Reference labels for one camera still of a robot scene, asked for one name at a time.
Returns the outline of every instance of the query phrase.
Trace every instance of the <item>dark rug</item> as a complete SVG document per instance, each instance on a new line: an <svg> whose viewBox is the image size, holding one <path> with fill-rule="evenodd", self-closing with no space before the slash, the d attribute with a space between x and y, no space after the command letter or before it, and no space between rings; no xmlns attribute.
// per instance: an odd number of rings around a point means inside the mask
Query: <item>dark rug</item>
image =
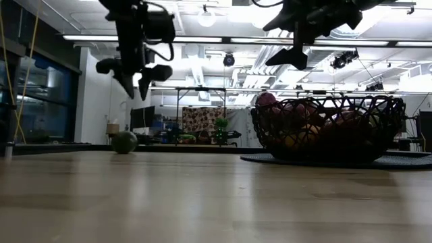
<svg viewBox="0 0 432 243"><path fill-rule="evenodd" d="M284 161L271 154L242 155L245 161L272 163L278 165L301 165L313 167L335 167L355 169L432 169L432 155L424 157L407 157L384 155L372 163L328 163L319 161Z"/></svg>

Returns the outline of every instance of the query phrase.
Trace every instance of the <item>pipe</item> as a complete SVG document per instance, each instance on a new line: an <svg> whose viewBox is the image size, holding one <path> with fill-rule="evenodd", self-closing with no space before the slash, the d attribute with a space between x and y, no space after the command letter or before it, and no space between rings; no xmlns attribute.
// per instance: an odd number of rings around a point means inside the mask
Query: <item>pipe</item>
<svg viewBox="0 0 432 243"><path fill-rule="evenodd" d="M51 5L49 5L45 0L41 0L47 7L49 7L51 10L53 10L60 18L62 18L64 21L66 21L70 26L72 26L74 29L76 29L79 33L81 33L81 30L76 27L73 23L71 23L67 18L65 18L61 13L59 13L57 10L55 10Z"/></svg>

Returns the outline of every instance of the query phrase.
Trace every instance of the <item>black wire basket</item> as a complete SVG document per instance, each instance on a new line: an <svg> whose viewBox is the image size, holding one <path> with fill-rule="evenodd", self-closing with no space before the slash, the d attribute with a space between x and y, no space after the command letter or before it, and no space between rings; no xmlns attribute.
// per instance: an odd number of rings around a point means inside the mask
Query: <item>black wire basket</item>
<svg viewBox="0 0 432 243"><path fill-rule="evenodd" d="M260 143L277 159L371 163L402 127L402 99L286 99L251 111Z"/></svg>

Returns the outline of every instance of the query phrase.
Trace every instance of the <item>light fixture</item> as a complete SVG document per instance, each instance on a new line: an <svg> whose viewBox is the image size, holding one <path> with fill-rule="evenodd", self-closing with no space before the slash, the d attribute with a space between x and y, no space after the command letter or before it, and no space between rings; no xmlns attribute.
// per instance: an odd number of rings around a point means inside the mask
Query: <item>light fixture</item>
<svg viewBox="0 0 432 243"><path fill-rule="evenodd" d="M63 38L67 41L88 41L88 42L118 42L118 36L113 35L84 35L84 34L66 34ZM221 43L221 37L194 37L194 36L177 36L174 43Z"/></svg>
<svg viewBox="0 0 432 243"><path fill-rule="evenodd" d="M261 88L227 88L226 91L261 92Z"/></svg>
<svg viewBox="0 0 432 243"><path fill-rule="evenodd" d="M214 11L208 11L205 8L205 5L203 9L198 13L198 23L202 27L211 27L216 22L216 13Z"/></svg>
<svg viewBox="0 0 432 243"><path fill-rule="evenodd" d="M175 90L175 87L149 87L149 90Z"/></svg>
<svg viewBox="0 0 432 243"><path fill-rule="evenodd" d="M221 37L193 37L193 36L177 36L174 38L174 43L221 43Z"/></svg>
<svg viewBox="0 0 432 243"><path fill-rule="evenodd" d="M246 43L246 44L262 44L262 45L293 45L294 40L292 38L248 38L248 37L236 37L231 38L231 43Z"/></svg>
<svg viewBox="0 0 432 243"><path fill-rule="evenodd" d="M312 51L355 51L355 47L309 47Z"/></svg>
<svg viewBox="0 0 432 243"><path fill-rule="evenodd" d="M400 41L397 47L432 47L432 41Z"/></svg>
<svg viewBox="0 0 432 243"><path fill-rule="evenodd" d="M314 45L325 46L352 46L352 47L384 47L388 45L388 41L380 40L316 40Z"/></svg>
<svg viewBox="0 0 432 243"><path fill-rule="evenodd" d="M97 36L97 35L63 35L63 38L67 41L119 41L118 36Z"/></svg>

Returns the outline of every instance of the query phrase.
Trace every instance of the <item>fluorescent light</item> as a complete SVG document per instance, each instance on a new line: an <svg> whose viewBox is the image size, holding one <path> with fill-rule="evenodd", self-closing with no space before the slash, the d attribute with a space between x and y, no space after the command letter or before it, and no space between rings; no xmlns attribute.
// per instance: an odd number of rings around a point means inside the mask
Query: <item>fluorescent light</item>
<svg viewBox="0 0 432 243"><path fill-rule="evenodd" d="M102 36L102 35L63 35L67 41L105 41L105 42L118 42L118 36ZM193 37L193 36L178 36L174 39L174 43L221 43L221 37Z"/></svg>
<svg viewBox="0 0 432 243"><path fill-rule="evenodd" d="M189 37L177 36L174 38L174 43L221 43L221 37Z"/></svg>
<svg viewBox="0 0 432 243"><path fill-rule="evenodd" d="M97 35L63 35L63 38L67 41L119 41L117 36L97 36Z"/></svg>
<svg viewBox="0 0 432 243"><path fill-rule="evenodd" d="M292 38L231 38L231 43L268 44L268 45L292 45Z"/></svg>
<svg viewBox="0 0 432 243"><path fill-rule="evenodd" d="M174 87L149 87L149 90L175 90Z"/></svg>
<svg viewBox="0 0 432 243"><path fill-rule="evenodd" d="M312 51L355 51L354 47L310 47Z"/></svg>
<svg viewBox="0 0 432 243"><path fill-rule="evenodd" d="M405 47L432 47L432 41L400 41L396 46Z"/></svg>
<svg viewBox="0 0 432 243"><path fill-rule="evenodd" d="M331 45L331 46L371 46L371 47L383 47L388 45L388 41L379 40L316 40L314 45Z"/></svg>
<svg viewBox="0 0 432 243"><path fill-rule="evenodd" d="M261 92L262 88L227 88L226 91Z"/></svg>

